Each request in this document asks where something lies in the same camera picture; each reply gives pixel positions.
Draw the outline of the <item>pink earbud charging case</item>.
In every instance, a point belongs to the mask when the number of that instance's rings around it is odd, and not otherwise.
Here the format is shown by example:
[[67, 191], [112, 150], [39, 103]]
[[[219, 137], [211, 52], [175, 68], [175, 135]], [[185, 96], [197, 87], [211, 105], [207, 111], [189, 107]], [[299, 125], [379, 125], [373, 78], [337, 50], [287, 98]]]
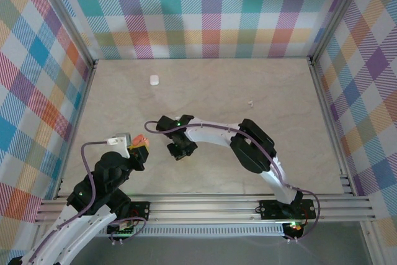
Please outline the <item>pink earbud charging case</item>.
[[143, 134], [139, 134], [132, 140], [132, 145], [139, 145], [139, 147], [145, 146], [148, 148], [149, 140]]

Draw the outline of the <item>small controller circuit board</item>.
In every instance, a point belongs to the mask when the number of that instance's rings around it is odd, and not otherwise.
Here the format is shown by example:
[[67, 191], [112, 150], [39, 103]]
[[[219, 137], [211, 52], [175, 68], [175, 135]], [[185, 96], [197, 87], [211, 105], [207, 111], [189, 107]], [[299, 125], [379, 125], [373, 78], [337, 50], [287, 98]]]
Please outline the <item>small controller circuit board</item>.
[[112, 235], [113, 237], [128, 237], [134, 233], [135, 227], [138, 223], [138, 220], [128, 220], [121, 223], [114, 223], [107, 226], [106, 233]]
[[283, 223], [283, 238], [286, 240], [297, 240], [304, 234], [305, 223], [289, 222]]

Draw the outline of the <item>grey metal plate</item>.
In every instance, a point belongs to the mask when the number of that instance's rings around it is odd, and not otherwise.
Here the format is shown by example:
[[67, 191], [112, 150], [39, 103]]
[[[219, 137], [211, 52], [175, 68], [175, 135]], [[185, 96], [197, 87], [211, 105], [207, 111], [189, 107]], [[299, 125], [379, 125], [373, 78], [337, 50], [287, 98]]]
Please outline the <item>grey metal plate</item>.
[[363, 249], [305, 246], [264, 237], [135, 238], [113, 246], [91, 241], [71, 265], [373, 265]]

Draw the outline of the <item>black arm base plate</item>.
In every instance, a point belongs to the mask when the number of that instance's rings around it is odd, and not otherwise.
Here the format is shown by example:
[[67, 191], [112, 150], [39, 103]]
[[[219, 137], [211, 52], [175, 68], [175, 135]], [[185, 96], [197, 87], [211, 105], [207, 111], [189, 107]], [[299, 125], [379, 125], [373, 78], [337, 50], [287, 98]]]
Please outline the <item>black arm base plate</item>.
[[262, 220], [306, 220], [315, 219], [314, 203], [310, 199], [303, 199], [292, 204], [283, 204], [277, 200], [260, 200], [256, 212]]
[[131, 202], [129, 206], [129, 215], [132, 217], [141, 217], [145, 220], [149, 219], [150, 202], [148, 201], [135, 201]]

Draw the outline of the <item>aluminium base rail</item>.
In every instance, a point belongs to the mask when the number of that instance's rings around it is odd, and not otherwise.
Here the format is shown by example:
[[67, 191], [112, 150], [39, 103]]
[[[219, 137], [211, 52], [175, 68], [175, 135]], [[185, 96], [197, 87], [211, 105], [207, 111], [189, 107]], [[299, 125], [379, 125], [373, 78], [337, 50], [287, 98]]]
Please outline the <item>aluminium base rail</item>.
[[[261, 200], [274, 199], [259, 194], [137, 194], [131, 201], [147, 201], [149, 223], [259, 223], [254, 209]], [[362, 222], [376, 219], [367, 197], [352, 195], [319, 195], [315, 204], [320, 222]]]

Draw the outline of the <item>aluminium floor edge rail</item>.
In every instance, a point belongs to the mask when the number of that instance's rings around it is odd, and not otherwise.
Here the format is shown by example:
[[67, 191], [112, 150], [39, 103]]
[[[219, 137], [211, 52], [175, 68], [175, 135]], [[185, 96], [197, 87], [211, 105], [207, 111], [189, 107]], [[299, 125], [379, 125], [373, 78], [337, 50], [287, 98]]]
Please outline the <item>aluminium floor edge rail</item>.
[[357, 192], [355, 189], [354, 180], [350, 175], [350, 170], [347, 165], [346, 156], [344, 154], [344, 150], [342, 148], [341, 142], [337, 134], [336, 126], [334, 123], [334, 119], [332, 117], [331, 109], [328, 106], [325, 91], [321, 85], [318, 72], [314, 67], [311, 57], [308, 56], [306, 60], [308, 63], [310, 75], [313, 80], [314, 88], [316, 90], [319, 104], [321, 107], [321, 112], [326, 126], [326, 131], [328, 133], [329, 140], [331, 142], [334, 156], [336, 157], [337, 164], [339, 166], [343, 190], [346, 194], [356, 196]]
[[91, 89], [91, 86], [92, 86], [92, 82], [94, 80], [94, 76], [95, 76], [95, 73], [96, 73], [96, 69], [97, 69], [98, 63], [99, 63], [98, 59], [94, 60], [93, 65], [91, 66], [91, 68], [89, 70], [89, 73], [88, 73], [89, 76], [87, 77], [87, 82], [86, 82], [86, 85], [85, 85], [84, 90], [83, 90], [83, 94], [82, 94], [82, 97], [81, 97], [81, 102], [78, 105], [78, 109], [77, 109], [77, 114], [76, 114], [76, 117], [75, 117], [74, 125], [72, 126], [71, 135], [70, 135], [71, 138], [70, 138], [70, 141], [68, 142], [68, 145], [66, 147], [65, 156], [64, 156], [64, 158], [62, 160], [62, 163], [61, 163], [61, 166], [60, 166], [60, 172], [59, 172], [58, 178], [57, 178], [56, 183], [55, 183], [55, 188], [54, 188], [53, 195], [52, 195], [52, 198], [51, 198], [52, 200], [56, 200], [58, 198], [58, 194], [59, 194], [59, 191], [61, 189], [61, 185], [63, 183], [63, 176], [64, 176], [65, 171], [66, 171], [68, 159], [69, 159], [69, 156], [70, 156], [70, 153], [71, 153], [71, 149], [73, 147], [73, 143], [74, 143], [76, 135], [77, 135], [77, 131], [78, 131], [78, 128], [79, 128], [79, 123], [81, 121], [81, 117], [83, 116], [84, 107], [86, 105], [87, 98], [89, 96], [89, 92], [90, 92], [90, 89]]

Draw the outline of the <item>aluminium frame post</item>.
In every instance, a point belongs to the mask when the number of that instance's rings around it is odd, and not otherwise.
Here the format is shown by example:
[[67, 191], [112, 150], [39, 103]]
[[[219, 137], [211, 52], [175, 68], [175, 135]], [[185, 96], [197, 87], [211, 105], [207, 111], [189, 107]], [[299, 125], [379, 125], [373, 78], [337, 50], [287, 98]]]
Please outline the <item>aluminium frame post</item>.
[[71, 40], [75, 43], [76, 48], [82, 54], [83, 60], [93, 69], [95, 67], [95, 59], [89, 53], [86, 44], [83, 41], [80, 33], [78, 32], [69, 12], [67, 11], [62, 0], [49, 0], [53, 6], [53, 10], [60, 19], [60, 22], [64, 25], [65, 29], [69, 33]]
[[310, 51], [308, 55], [308, 61], [312, 66], [315, 66], [318, 63], [351, 2], [352, 0], [337, 0], [336, 2], [334, 1], [335, 4], [331, 4], [331, 7], [334, 7], [332, 14], [328, 19], [322, 34], [319, 36], [318, 42], [314, 44], [313, 50]]
[[369, 221], [360, 222], [362, 233], [364, 235], [365, 244], [367, 246], [373, 265], [385, 265], [383, 259], [380, 242], [373, 223]]

